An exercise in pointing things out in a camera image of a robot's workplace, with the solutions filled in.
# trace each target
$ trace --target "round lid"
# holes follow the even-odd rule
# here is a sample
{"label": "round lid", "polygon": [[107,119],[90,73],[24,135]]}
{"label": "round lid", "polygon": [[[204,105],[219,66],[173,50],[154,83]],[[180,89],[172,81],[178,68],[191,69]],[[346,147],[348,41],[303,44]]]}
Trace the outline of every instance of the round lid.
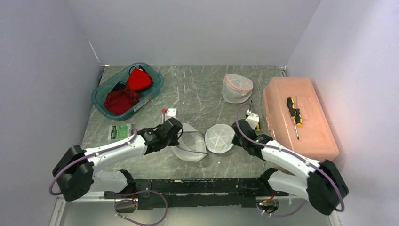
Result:
{"label": "round lid", "polygon": [[205,144],[207,149],[216,154],[222,154],[229,151],[234,145],[234,130],[226,124],[217,124],[212,126],[205,133]]}
{"label": "round lid", "polygon": [[224,76],[226,82],[236,90],[243,92],[250,92],[254,87],[253,82],[244,76],[239,74],[227,74]]}

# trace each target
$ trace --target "teal plastic bin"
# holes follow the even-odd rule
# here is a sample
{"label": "teal plastic bin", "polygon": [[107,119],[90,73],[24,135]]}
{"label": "teal plastic bin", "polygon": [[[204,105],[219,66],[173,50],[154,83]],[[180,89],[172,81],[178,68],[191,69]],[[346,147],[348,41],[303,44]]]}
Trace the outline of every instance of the teal plastic bin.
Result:
{"label": "teal plastic bin", "polygon": [[[139,66],[143,67],[144,70],[147,71],[148,75],[151,77],[152,85],[146,91],[140,92],[140,101],[136,105],[134,105],[127,112],[121,115],[114,115],[111,112],[107,111],[107,109],[104,107],[105,98],[119,81],[126,82],[128,80],[129,69],[133,66],[136,68],[139,68]],[[134,63],[126,67],[122,71],[118,72],[116,75],[112,76],[100,86],[98,86],[91,94],[91,101],[93,102],[97,110],[105,117],[109,119],[123,121],[132,117],[142,106],[144,106],[144,104],[157,96],[160,93],[162,85],[163,77],[158,71],[154,70],[146,63]]]}

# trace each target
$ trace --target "plastic bin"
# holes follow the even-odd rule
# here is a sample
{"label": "plastic bin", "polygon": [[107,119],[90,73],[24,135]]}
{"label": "plastic bin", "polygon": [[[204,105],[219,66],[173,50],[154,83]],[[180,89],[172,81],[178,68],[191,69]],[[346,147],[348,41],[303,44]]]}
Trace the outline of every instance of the plastic bin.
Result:
{"label": "plastic bin", "polygon": [[[111,112],[107,111],[107,109],[104,107],[105,98],[107,97],[107,94],[119,81],[126,82],[128,80],[129,69],[133,66],[136,68],[142,66],[147,71],[148,75],[151,77],[152,85],[146,91],[140,92],[141,95],[140,101],[136,105],[134,105],[127,112],[121,115],[114,115]],[[122,71],[118,72],[116,75],[112,76],[110,79],[105,81],[100,86],[98,86],[91,95],[91,101],[93,102],[97,110],[105,117],[113,120],[123,121],[132,117],[142,106],[144,106],[144,104],[146,104],[148,101],[157,96],[160,93],[162,85],[163,85],[163,77],[159,72],[154,70],[148,64],[134,63],[126,67]]]}
{"label": "plastic bin", "polygon": [[[299,140],[288,111],[288,97],[293,98],[295,107],[301,111],[303,123],[297,127]],[[318,161],[333,160],[339,154],[309,78],[272,78],[263,90],[263,104],[271,136],[283,146]]]}

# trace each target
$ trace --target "red wire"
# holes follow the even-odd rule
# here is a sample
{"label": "red wire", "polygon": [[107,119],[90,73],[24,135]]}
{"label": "red wire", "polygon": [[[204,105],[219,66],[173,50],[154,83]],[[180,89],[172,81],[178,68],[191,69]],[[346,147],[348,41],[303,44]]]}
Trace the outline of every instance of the red wire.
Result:
{"label": "red wire", "polygon": [[277,195],[277,192],[274,192],[270,199],[266,199],[263,202],[270,202]]}

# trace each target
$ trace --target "green package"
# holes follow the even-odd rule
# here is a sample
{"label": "green package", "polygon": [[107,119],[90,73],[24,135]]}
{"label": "green package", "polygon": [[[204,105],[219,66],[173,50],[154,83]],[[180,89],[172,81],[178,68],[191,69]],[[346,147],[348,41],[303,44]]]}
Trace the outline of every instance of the green package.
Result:
{"label": "green package", "polygon": [[132,135],[132,124],[111,125],[108,132],[108,140],[125,139]]}

